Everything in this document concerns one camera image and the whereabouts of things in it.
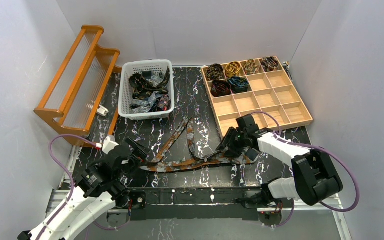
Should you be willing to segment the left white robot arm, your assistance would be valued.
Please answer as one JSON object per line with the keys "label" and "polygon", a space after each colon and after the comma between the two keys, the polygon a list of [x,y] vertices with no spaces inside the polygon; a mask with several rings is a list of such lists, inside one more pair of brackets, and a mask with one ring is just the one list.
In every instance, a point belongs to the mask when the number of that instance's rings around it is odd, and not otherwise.
{"label": "left white robot arm", "polygon": [[112,135],[102,143],[83,141],[101,150],[104,158],[77,177],[70,174],[71,188],[66,197],[37,227],[22,231],[19,240],[73,240],[109,210],[121,208],[130,214],[145,202],[145,197],[132,193],[121,177],[139,169],[151,152],[148,147],[130,137],[117,143]]}

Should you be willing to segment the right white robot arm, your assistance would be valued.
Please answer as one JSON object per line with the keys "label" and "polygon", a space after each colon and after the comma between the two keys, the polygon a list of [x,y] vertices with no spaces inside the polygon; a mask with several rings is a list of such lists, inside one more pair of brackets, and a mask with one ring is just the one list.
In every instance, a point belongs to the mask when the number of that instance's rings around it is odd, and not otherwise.
{"label": "right white robot arm", "polygon": [[278,177],[261,185],[261,192],[239,198],[241,204],[254,202],[268,205],[282,199],[300,199],[308,206],[343,190],[342,180],[330,156],[316,148],[293,145],[269,128],[260,128],[253,116],[247,114],[236,119],[237,127],[230,127],[217,151],[221,160],[255,161],[259,153],[275,157],[292,170],[292,177]]}

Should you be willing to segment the orange grey patterned tie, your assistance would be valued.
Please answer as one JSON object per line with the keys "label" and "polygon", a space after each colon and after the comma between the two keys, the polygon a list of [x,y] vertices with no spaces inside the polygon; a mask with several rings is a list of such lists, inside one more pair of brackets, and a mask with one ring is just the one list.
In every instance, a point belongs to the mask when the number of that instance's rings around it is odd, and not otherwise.
{"label": "orange grey patterned tie", "polygon": [[[183,132],[186,132],[187,147],[190,158],[183,158],[175,161],[165,161],[166,154],[172,148],[174,143],[180,138]],[[153,159],[147,160],[139,167],[141,170],[155,173],[173,173],[199,169],[210,165],[249,165],[256,162],[256,159],[245,157],[233,158],[225,157],[226,150],[216,151],[207,155],[198,155],[195,150],[195,129],[194,118],[184,117]]]}

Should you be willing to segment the wooden compartment tray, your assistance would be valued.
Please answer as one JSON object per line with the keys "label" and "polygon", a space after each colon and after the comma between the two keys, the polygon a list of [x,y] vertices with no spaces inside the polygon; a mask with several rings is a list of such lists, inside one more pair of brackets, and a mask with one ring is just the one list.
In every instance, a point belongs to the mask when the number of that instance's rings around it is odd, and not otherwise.
{"label": "wooden compartment tray", "polygon": [[[204,85],[210,100],[212,111],[216,120],[219,135],[224,137],[230,127],[236,128],[236,119],[247,114],[252,114],[255,122],[261,128],[275,129],[280,125],[283,129],[304,127],[313,122],[309,110],[293,85],[289,74],[288,62],[279,62],[279,70],[265,72],[262,58],[251,58],[259,66],[259,73],[246,75],[244,65],[247,60],[237,61],[241,64],[239,77],[246,78],[249,82],[247,92],[232,93],[230,95],[213,97],[211,86],[213,81],[208,81],[206,72],[208,66],[201,68]],[[225,67],[222,63],[224,79]]]}

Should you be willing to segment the white plastic basket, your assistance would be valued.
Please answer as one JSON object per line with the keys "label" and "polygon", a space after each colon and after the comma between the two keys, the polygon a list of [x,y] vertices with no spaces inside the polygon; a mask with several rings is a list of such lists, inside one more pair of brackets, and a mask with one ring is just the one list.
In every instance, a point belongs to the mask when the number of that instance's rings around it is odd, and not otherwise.
{"label": "white plastic basket", "polygon": [[124,64],[118,114],[132,121],[168,118],[175,108],[173,73],[172,62],[166,59]]}

